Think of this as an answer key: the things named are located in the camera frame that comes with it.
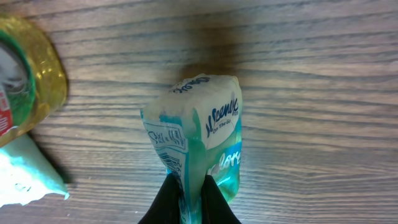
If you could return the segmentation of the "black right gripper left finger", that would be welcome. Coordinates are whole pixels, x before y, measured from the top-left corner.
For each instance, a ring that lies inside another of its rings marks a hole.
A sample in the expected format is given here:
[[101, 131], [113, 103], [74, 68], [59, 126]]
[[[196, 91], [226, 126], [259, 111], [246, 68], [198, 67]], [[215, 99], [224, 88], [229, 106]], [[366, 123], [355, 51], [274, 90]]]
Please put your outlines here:
[[173, 174], [168, 174], [152, 205], [138, 224], [179, 224], [180, 188]]

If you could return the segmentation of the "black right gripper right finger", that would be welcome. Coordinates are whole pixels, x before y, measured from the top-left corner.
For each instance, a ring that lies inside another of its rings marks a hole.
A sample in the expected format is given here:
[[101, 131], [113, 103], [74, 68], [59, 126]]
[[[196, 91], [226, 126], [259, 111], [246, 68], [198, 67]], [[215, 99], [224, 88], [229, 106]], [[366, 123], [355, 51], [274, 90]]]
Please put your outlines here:
[[201, 212], [202, 224], [241, 224], [211, 175], [205, 176], [201, 187]]

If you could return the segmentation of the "small teal tissue pack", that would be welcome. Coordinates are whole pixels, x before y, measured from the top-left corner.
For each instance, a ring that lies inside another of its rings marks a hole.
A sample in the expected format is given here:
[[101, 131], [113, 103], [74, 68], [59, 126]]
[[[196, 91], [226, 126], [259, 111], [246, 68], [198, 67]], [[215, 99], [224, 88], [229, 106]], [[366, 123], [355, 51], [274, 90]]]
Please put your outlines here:
[[201, 187], [214, 178], [230, 202], [239, 190], [243, 97], [238, 78], [184, 79], [141, 109], [149, 139], [180, 188], [182, 223], [201, 223]]

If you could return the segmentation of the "teal snack packet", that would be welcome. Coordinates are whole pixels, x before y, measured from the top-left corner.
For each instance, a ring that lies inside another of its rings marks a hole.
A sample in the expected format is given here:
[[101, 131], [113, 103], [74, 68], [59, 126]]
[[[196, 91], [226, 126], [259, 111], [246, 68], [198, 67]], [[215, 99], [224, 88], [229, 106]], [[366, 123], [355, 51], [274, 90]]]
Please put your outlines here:
[[40, 200], [47, 194], [70, 194], [61, 176], [27, 134], [1, 148], [1, 206]]

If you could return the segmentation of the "yellow liquid bottle silver cap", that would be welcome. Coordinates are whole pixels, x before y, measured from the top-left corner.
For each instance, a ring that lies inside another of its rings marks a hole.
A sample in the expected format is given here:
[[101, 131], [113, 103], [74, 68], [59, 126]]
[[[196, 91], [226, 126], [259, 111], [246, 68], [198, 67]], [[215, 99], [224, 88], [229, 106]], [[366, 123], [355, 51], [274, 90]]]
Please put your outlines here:
[[67, 99], [67, 76], [33, 23], [1, 14], [1, 145], [30, 131]]

